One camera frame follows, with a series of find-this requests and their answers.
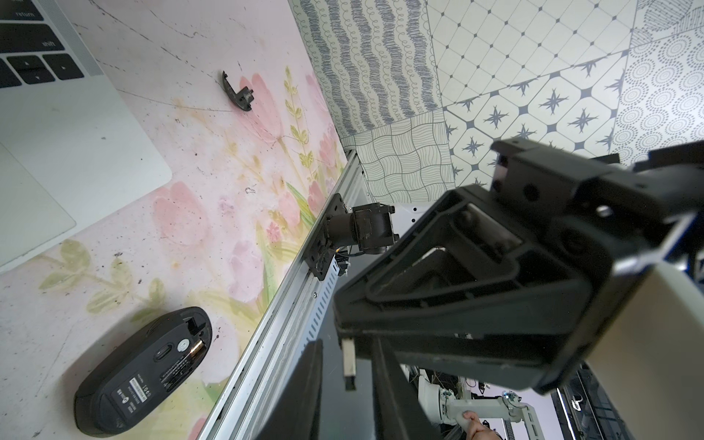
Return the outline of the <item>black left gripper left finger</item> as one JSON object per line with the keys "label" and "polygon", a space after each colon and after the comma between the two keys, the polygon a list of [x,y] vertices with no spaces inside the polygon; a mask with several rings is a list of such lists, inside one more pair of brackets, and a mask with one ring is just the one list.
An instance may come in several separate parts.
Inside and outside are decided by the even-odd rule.
{"label": "black left gripper left finger", "polygon": [[257,439],[316,440],[319,436],[324,344],[309,342]]}

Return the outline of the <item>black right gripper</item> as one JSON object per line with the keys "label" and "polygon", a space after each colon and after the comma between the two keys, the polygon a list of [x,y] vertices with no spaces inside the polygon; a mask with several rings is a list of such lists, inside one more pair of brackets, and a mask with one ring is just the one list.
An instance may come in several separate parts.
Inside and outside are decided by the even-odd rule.
{"label": "black right gripper", "polygon": [[[703,143],[650,151],[623,168],[525,139],[491,144],[491,190],[542,227],[615,216],[703,282]],[[579,363],[569,339],[592,294],[587,276],[478,185],[444,194],[334,299],[338,336],[398,359],[513,390],[549,392]]]}

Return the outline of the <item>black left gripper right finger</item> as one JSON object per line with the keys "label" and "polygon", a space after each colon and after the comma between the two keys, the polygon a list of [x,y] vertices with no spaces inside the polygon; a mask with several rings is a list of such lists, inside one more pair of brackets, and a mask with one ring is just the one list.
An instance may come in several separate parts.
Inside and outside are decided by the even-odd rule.
{"label": "black left gripper right finger", "polygon": [[391,344],[371,344],[373,409],[377,439],[441,439],[426,417],[413,385],[406,379]]}

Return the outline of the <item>black wireless mouse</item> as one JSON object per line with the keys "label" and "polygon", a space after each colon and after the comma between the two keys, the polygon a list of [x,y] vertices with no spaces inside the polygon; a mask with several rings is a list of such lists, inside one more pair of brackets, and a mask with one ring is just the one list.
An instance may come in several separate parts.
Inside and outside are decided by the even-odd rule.
{"label": "black wireless mouse", "polygon": [[93,437],[123,434],[138,425],[200,366],[213,340],[198,306],[165,313],[115,348],[78,387],[77,428]]}

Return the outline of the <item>black mouse battery cover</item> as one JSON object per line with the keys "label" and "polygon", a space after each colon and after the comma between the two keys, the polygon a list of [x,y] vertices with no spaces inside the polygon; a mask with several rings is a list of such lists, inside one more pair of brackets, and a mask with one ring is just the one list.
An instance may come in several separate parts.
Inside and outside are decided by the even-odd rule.
{"label": "black mouse battery cover", "polygon": [[230,102],[244,112],[251,111],[251,104],[254,101],[254,91],[247,86],[236,91],[228,81],[228,75],[225,71],[222,71],[221,79],[225,94]]}

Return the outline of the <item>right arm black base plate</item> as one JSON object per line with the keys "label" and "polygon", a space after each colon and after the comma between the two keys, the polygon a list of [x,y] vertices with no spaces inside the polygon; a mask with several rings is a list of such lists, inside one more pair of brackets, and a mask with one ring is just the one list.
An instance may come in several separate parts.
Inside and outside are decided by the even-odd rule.
{"label": "right arm black base plate", "polygon": [[392,226],[395,212],[394,206],[383,203],[368,203],[348,210],[341,194],[333,194],[302,252],[309,271],[322,282],[340,254],[339,249],[357,246],[361,255],[385,252],[400,239]]}

